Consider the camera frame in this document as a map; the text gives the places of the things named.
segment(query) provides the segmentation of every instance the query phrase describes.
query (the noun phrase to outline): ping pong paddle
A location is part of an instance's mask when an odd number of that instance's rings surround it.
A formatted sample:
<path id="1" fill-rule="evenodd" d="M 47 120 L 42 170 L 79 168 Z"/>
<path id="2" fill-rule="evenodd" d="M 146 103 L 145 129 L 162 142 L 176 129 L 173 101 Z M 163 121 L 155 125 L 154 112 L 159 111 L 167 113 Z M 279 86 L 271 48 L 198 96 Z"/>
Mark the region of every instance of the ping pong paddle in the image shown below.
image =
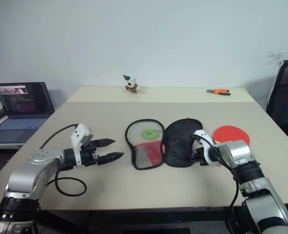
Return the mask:
<path id="1" fill-rule="evenodd" d="M 247 145 L 250 144 L 249 135 L 235 126 L 222 126 L 215 130 L 213 139 L 215 143 L 227 141 L 244 140 Z"/>

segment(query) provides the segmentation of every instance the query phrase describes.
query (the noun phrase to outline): black cable on table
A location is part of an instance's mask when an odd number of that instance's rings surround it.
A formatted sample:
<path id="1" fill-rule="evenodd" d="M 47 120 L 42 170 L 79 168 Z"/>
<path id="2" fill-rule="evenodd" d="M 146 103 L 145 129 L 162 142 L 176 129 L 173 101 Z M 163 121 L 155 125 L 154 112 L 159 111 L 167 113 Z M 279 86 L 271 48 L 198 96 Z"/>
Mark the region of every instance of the black cable on table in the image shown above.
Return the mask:
<path id="1" fill-rule="evenodd" d="M 61 194 L 65 195 L 65 196 L 81 196 L 81 195 L 85 194 L 85 192 L 87 190 L 87 186 L 82 180 L 80 180 L 78 178 L 74 178 L 74 177 L 61 177 L 61 178 L 58 178 L 59 172 L 60 172 L 60 170 L 58 170 L 56 172 L 55 179 L 53 179 L 50 182 L 48 182 L 46 187 L 49 186 L 51 183 L 55 183 L 55 187 L 56 187 L 57 191 L 60 192 Z M 69 194 L 69 193 L 64 192 L 63 190 L 61 190 L 61 188 L 58 185 L 58 181 L 62 180 L 62 179 L 72 179 L 72 180 L 80 182 L 83 185 L 83 187 L 84 187 L 84 191 L 79 193 L 79 194 Z"/>
<path id="2" fill-rule="evenodd" d="M 52 134 L 52 135 L 41 145 L 40 149 L 43 149 L 43 147 L 44 147 L 54 136 L 56 136 L 58 133 L 66 130 L 66 129 L 68 129 L 68 128 L 71 128 L 71 127 L 75 127 L 75 128 L 76 128 L 77 126 L 78 126 L 78 124 L 71 124 L 71 125 L 68 125 L 68 126 L 62 128 L 62 129 L 58 130 L 57 132 L 55 132 L 54 134 Z M 47 187 L 48 185 L 50 185 L 51 183 L 54 183 L 57 191 L 58 191 L 59 193 L 65 195 L 65 196 L 81 196 L 81 195 L 85 194 L 85 192 L 86 192 L 86 190 L 87 190 L 87 186 L 86 186 L 86 184 L 85 184 L 82 180 L 80 180 L 80 179 L 78 179 L 78 178 L 74 178 L 74 177 L 61 177 L 61 178 L 58 178 L 58 175 L 59 175 L 60 172 L 61 172 L 61 170 L 58 170 L 58 171 L 56 172 L 55 178 L 54 178 L 53 180 L 49 181 L 49 182 L 47 183 L 46 187 Z M 83 187 L 84 187 L 83 192 L 81 192 L 81 193 L 79 193 L 79 194 L 69 194 L 69 193 L 64 192 L 63 190 L 61 190 L 61 188 L 60 188 L 59 185 L 58 185 L 58 181 L 59 181 L 59 180 L 62 180 L 62 179 L 72 179 L 72 180 L 75 180 L 75 181 L 80 182 L 80 183 L 83 185 Z"/>

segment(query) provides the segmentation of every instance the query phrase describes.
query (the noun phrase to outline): laptop screen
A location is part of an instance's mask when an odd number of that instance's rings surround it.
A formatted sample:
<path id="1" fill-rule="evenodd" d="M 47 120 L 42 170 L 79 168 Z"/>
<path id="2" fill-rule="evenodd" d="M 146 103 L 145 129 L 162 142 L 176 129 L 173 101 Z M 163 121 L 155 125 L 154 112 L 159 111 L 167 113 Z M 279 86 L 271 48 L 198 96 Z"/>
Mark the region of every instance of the laptop screen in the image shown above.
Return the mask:
<path id="1" fill-rule="evenodd" d="M 50 115 L 54 112 L 44 82 L 0 84 L 0 101 L 9 116 Z"/>

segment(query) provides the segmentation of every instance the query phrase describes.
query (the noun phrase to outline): laptop keyboard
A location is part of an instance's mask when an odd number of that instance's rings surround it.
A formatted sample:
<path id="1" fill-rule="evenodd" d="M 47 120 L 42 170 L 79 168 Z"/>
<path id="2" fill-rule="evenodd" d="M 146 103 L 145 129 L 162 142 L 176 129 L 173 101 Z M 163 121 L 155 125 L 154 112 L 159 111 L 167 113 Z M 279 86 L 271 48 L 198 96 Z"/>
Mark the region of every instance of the laptop keyboard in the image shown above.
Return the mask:
<path id="1" fill-rule="evenodd" d="M 38 129 L 46 120 L 46 118 L 9 118 L 0 125 L 0 130 Z"/>

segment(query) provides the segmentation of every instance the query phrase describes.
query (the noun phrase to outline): black fabric bag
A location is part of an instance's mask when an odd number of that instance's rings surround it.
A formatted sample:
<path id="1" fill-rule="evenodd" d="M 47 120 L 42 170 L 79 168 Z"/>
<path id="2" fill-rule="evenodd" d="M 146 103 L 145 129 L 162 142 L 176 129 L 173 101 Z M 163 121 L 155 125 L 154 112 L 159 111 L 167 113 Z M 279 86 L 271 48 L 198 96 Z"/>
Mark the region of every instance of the black fabric bag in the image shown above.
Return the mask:
<path id="1" fill-rule="evenodd" d="M 192 165 L 191 135 L 202 129 L 202 123 L 196 119 L 185 118 L 170 124 L 163 135 L 165 145 L 164 161 L 171 167 L 190 167 Z"/>

